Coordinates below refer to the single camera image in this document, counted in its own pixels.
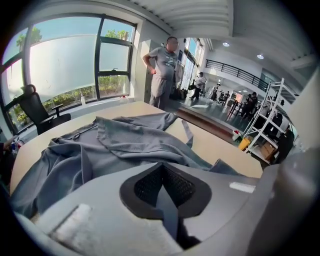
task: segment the tree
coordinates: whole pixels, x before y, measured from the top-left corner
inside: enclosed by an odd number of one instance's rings
[[[125,30],[120,30],[116,32],[116,30],[113,29],[113,30],[108,30],[105,36],[107,38],[118,38],[118,39],[127,41],[129,37],[129,32]]]
[[[42,39],[42,35],[40,34],[40,32],[41,32],[40,29],[38,29],[36,27],[32,28],[31,36],[30,36],[30,44],[31,45],[40,42],[40,40]],[[24,47],[25,40],[26,40],[26,35],[20,34],[17,41],[16,41],[16,46],[19,47],[20,51]]]

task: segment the bottle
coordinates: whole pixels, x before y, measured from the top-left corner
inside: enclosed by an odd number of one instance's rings
[[[81,104],[82,104],[82,106],[86,105],[86,100],[85,100],[85,97],[82,94],[82,92],[81,92]]]

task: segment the black railing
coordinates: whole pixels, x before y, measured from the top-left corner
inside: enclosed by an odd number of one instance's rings
[[[264,92],[267,91],[268,84],[265,81],[261,80],[260,78],[256,77],[255,75],[250,74],[250,73],[248,73],[240,68],[237,68],[235,66],[231,66],[231,65],[224,64],[224,63],[221,63],[218,61],[207,59],[205,67],[233,75],[237,78],[245,80],[248,83],[258,87],[259,89],[263,90]]]

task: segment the table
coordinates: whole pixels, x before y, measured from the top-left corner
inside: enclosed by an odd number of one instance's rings
[[[156,107],[142,101],[138,101],[109,107],[80,116],[38,135],[23,145],[18,152],[12,170],[10,195],[13,193],[18,183],[30,167],[41,157],[41,152],[48,146],[51,139],[70,133],[82,126],[92,123],[96,119],[96,116],[113,119],[119,116],[133,117],[162,112],[162,110]],[[180,118],[175,120],[174,123],[167,128],[166,132],[186,143],[188,138],[181,121],[182,119]],[[191,123],[188,123],[188,125],[193,133],[192,150],[202,159],[212,165],[214,165],[218,159],[222,159],[240,174],[254,178],[261,177],[262,167],[258,160],[217,136]]]

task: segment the floor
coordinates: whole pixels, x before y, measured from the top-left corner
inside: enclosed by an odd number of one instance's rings
[[[240,113],[237,114],[237,111],[230,114],[231,107],[218,104],[217,101],[212,101],[206,97],[200,97],[199,100],[190,99],[189,97],[191,95],[192,94],[189,93],[187,98],[183,100],[170,100],[165,110],[167,112],[176,112],[183,106],[207,118],[211,118],[232,130],[239,130],[240,132],[243,132],[249,124],[249,121],[242,119]]]

